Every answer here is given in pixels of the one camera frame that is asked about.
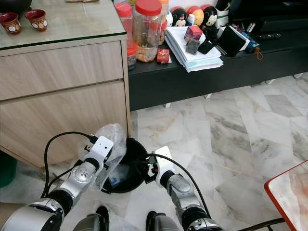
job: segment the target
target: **glass tabletop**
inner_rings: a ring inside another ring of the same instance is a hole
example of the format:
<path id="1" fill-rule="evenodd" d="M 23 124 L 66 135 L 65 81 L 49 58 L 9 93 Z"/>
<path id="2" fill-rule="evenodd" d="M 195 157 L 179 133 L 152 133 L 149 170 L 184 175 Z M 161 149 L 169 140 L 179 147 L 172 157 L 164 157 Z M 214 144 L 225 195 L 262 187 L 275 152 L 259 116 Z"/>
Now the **glass tabletop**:
<path id="1" fill-rule="evenodd" d="M 0 50 L 126 34 L 111 0 L 85 3 L 32 0 L 31 8 L 46 12 L 47 30 L 36 31 L 22 15 L 20 34 L 8 34 L 0 26 Z"/>
<path id="2" fill-rule="evenodd" d="M 266 182 L 265 190 L 291 230 L 308 230 L 308 160 Z"/>

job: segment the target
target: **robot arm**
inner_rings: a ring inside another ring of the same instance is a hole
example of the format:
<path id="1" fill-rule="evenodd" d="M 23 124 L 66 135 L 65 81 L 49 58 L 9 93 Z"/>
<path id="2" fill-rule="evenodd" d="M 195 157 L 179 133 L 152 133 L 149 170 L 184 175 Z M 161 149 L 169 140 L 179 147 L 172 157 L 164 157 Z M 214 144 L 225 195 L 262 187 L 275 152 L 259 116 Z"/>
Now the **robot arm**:
<path id="1" fill-rule="evenodd" d="M 76 205 L 82 193 L 102 171 L 114 143 L 100 136 L 82 164 L 73 168 L 69 177 L 46 198 L 16 210 L 2 231 L 58 231 L 64 217 Z"/>
<path id="2" fill-rule="evenodd" d="M 162 147 L 154 154 L 171 158 L 168 147 Z M 175 174 L 171 162 L 161 157 L 155 158 L 157 166 L 156 184 L 166 188 L 175 205 L 177 217 L 184 231 L 222 231 L 223 229 L 212 219 L 201 206 L 194 193 L 194 185 L 180 174 Z"/>

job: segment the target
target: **marble floor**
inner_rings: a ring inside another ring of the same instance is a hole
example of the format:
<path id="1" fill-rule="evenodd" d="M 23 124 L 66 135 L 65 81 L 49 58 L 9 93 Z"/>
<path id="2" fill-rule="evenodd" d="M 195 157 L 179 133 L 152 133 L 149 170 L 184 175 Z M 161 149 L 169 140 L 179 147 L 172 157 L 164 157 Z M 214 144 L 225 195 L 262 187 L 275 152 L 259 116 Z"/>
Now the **marble floor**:
<path id="1" fill-rule="evenodd" d="M 264 183 L 308 159 L 308 73 L 214 93 L 210 99 L 173 102 L 167 109 L 146 108 L 131 117 L 133 137 L 149 152 L 167 145 L 199 184 L 212 218 L 235 231 L 281 217 Z M 18 169 L 16 179 L 0 190 L 1 202 L 26 204 L 39 198 L 43 181 L 29 176 L 24 164 Z M 144 230 L 150 210 L 178 223 L 166 191 L 152 182 L 125 194 L 88 190 L 61 231 L 72 230 L 100 204 L 112 214 L 111 231 Z M 289 230 L 284 223 L 273 229 Z"/>

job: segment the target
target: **red table edge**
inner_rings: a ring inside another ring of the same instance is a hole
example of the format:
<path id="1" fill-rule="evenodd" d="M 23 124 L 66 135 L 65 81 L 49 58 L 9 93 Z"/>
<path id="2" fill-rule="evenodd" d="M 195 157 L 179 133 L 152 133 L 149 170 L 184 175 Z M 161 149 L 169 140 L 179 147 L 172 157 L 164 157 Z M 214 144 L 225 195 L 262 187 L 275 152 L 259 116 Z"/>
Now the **red table edge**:
<path id="1" fill-rule="evenodd" d="M 292 231 L 297 231 L 296 228 L 294 227 L 293 223 L 290 221 L 290 219 L 288 218 L 288 216 L 286 215 L 286 213 L 284 212 L 284 210 L 282 209 L 282 207 L 279 205 L 278 201 L 275 199 L 274 195 L 271 193 L 270 191 L 270 188 L 269 188 L 269 183 L 279 177 L 280 175 L 292 170 L 293 168 L 289 169 L 289 170 L 286 170 L 284 171 L 283 173 L 279 174 L 278 176 L 268 180 L 267 182 L 265 182 L 264 184 L 264 189 L 266 191 L 266 193 L 268 194 L 268 196 L 270 197 L 270 199 L 272 200 L 272 202 L 274 203 L 274 205 L 276 206 L 276 208 L 278 209 L 278 211 L 280 212 L 280 214 L 282 215 L 283 219 L 285 220 L 285 222 L 288 224 L 289 228 L 292 230 Z"/>

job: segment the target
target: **stack of papers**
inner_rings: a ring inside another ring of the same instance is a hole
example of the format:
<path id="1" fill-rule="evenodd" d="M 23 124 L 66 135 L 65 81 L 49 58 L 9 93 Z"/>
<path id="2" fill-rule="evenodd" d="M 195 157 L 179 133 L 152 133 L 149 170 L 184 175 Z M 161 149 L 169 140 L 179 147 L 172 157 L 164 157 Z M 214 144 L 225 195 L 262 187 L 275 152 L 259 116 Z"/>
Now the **stack of papers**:
<path id="1" fill-rule="evenodd" d="M 186 30 L 187 26 L 167 27 L 165 41 L 187 72 L 216 68 L 223 65 L 220 59 L 221 54 L 216 47 L 213 47 L 207 54 L 202 54 L 199 51 L 197 51 L 197 54 L 186 52 L 186 41 L 184 40 Z"/>

